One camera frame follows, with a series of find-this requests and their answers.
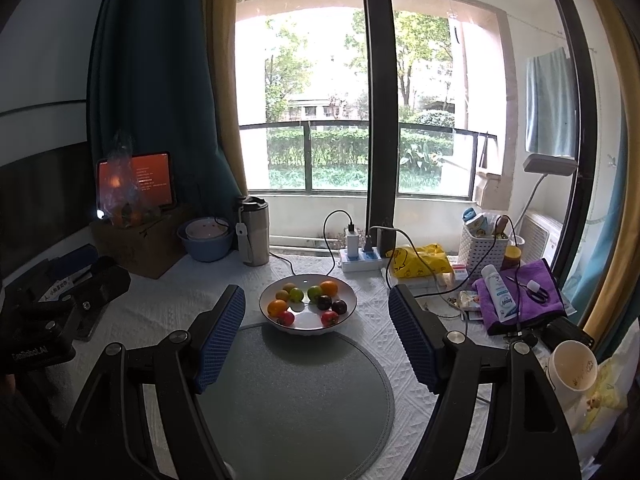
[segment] bowl of tomatoes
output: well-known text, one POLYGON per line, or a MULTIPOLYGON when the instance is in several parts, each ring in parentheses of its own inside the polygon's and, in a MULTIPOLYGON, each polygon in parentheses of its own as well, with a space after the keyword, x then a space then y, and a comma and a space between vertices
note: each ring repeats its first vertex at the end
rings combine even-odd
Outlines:
POLYGON ((275 327, 296 335, 335 330, 353 314, 357 299, 343 280, 299 274, 271 283, 260 295, 260 311, 275 327))

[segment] power strip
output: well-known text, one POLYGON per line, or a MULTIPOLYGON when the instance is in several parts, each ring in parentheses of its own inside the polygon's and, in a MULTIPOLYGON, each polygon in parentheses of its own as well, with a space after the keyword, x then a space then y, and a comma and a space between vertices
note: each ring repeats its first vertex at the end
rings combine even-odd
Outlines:
POLYGON ((347 249, 340 249, 340 268, 342 272, 356 272, 360 270, 376 270, 386 266, 388 258, 380 257, 377 247, 371 252, 364 252, 362 248, 358 249, 358 257, 350 258, 347 256, 347 249))

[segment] purple cloth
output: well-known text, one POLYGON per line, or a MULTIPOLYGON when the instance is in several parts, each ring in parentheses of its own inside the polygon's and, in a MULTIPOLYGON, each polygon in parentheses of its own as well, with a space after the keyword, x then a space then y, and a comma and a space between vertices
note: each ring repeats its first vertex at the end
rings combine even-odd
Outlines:
MULTIPOLYGON (((513 301, 518 301, 518 286, 505 276, 515 277, 515 269, 503 270, 500 272, 502 279, 511 293, 513 301)), ((556 281, 551 275, 551 271, 545 260, 537 260, 518 269, 518 281, 527 285, 529 280, 534 280, 544 288, 549 299, 545 303, 536 303, 527 295, 527 289, 520 287, 520 324, 523 328, 530 328, 546 324, 556 317, 564 316, 564 304, 560 297, 560 291, 556 286, 556 281)), ((480 298, 480 310, 482 311, 482 321, 484 328, 489 335, 504 334, 510 332, 516 325, 517 317, 504 323, 498 320, 494 302, 491 300, 489 290, 486 288, 483 278, 479 278, 473 284, 473 288, 478 291, 480 298)))

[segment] basket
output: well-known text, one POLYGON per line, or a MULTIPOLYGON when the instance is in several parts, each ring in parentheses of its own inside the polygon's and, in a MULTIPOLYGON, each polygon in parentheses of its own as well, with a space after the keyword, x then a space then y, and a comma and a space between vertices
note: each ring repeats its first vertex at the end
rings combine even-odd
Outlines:
POLYGON ((494 248, 486 255, 486 252, 494 244, 492 238, 475 238, 469 234, 469 229, 465 225, 462 226, 462 236, 460 238, 460 251, 458 252, 458 263, 465 264, 466 272, 469 273, 469 283, 473 283, 482 274, 484 266, 492 265, 500 270, 502 260, 504 259, 504 251, 507 248, 508 240, 498 238, 495 241, 494 248))

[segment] thermos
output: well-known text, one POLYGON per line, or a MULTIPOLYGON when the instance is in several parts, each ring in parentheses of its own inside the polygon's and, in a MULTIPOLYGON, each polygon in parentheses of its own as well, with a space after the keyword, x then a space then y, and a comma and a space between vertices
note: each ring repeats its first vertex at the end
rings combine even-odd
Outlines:
POLYGON ((237 208, 240 257, 245 265, 264 265, 269 261, 269 204, 257 196, 243 196, 237 208))

